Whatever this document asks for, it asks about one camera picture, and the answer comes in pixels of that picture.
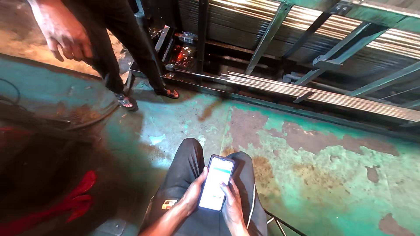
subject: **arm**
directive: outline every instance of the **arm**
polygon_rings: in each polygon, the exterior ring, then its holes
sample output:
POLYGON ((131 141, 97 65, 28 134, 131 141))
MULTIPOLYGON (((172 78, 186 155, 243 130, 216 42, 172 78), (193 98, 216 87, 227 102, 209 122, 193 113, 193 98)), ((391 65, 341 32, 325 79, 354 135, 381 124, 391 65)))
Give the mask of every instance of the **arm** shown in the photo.
POLYGON ((242 213, 242 202, 239 195, 239 189, 234 180, 231 179, 229 186, 225 185, 223 182, 220 183, 220 188, 226 196, 222 213, 230 233, 233 236, 249 236, 242 213))
POLYGON ((84 27, 61 0, 28 2, 55 58, 64 61, 58 51, 59 45, 67 59, 81 61, 92 57, 91 44, 84 27))
POLYGON ((170 210, 168 210, 153 225, 148 227, 139 236, 159 235, 169 236, 175 231, 176 227, 189 216, 197 207, 198 197, 201 192, 201 185, 207 178, 208 169, 204 167, 200 176, 188 187, 185 194, 170 210))

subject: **black trousers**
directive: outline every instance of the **black trousers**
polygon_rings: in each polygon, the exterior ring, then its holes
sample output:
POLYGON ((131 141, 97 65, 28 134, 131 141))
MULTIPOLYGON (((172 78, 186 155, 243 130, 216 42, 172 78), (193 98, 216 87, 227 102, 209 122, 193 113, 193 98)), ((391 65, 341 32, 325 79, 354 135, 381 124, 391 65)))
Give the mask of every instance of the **black trousers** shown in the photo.
MULTIPOLYGON (((255 188, 252 159, 244 152, 230 154, 235 161, 232 175, 239 189, 242 211, 248 232, 253 235, 267 235, 267 220, 255 188)), ((184 139, 179 146, 165 180, 153 198, 149 217, 142 229, 159 219, 165 200, 179 200, 189 185, 200 175, 204 168, 203 148, 193 138, 184 139)), ((222 213, 197 209, 178 227, 176 236, 230 235, 222 213)))
POLYGON ((150 35, 138 25, 127 0, 63 0, 66 7, 85 27, 92 44, 93 58, 85 60, 114 93, 123 93, 124 84, 106 29, 128 49, 150 85, 163 91, 162 65, 157 59, 150 35))

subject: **green painted floor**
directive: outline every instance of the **green painted floor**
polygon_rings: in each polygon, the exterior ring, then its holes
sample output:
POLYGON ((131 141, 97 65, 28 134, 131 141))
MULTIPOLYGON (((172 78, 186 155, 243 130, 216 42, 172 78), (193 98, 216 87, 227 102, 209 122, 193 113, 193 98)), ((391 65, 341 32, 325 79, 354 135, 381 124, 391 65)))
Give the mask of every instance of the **green painted floor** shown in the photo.
MULTIPOLYGON (((142 199, 153 196, 178 145, 192 137, 206 162, 248 153, 263 207, 309 236, 420 236, 418 144, 191 91, 172 100, 143 80, 134 92, 139 111, 119 108, 101 137, 142 199)), ((269 229, 280 235, 274 222, 269 229)))

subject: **sandal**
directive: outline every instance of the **sandal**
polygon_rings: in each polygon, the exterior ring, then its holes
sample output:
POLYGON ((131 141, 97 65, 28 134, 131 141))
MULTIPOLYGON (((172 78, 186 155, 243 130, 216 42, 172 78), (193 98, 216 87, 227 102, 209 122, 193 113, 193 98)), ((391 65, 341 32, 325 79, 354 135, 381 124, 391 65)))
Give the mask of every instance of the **sandal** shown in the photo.
POLYGON ((137 102, 135 99, 131 98, 131 97, 126 97, 124 94, 115 94, 115 96, 117 97, 118 101, 120 102, 120 106, 123 108, 127 108, 129 111, 138 111, 139 107, 137 106, 137 102))
POLYGON ((158 90, 158 89, 155 89, 155 93, 157 95, 165 95, 165 96, 170 97, 170 98, 173 98, 173 99, 178 99, 179 98, 179 94, 178 94, 177 97, 175 97, 175 93, 174 92, 175 92, 174 89, 173 89, 173 91, 170 94, 168 94, 168 89, 167 88, 164 88, 163 91, 158 90))

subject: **red cloth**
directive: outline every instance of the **red cloth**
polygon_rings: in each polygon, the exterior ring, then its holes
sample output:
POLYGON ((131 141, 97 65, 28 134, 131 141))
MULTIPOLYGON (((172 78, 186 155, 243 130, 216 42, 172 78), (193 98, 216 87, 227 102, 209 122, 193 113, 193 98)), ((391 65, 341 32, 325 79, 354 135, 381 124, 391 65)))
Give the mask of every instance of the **red cloth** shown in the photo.
POLYGON ((0 225, 1 236, 14 236, 27 231, 37 224, 52 219, 64 212, 71 211, 67 222, 83 216, 92 205, 92 197, 90 195, 82 195, 87 192, 96 182, 96 174, 90 170, 86 172, 79 185, 67 195, 64 200, 42 212, 32 213, 18 220, 0 225))

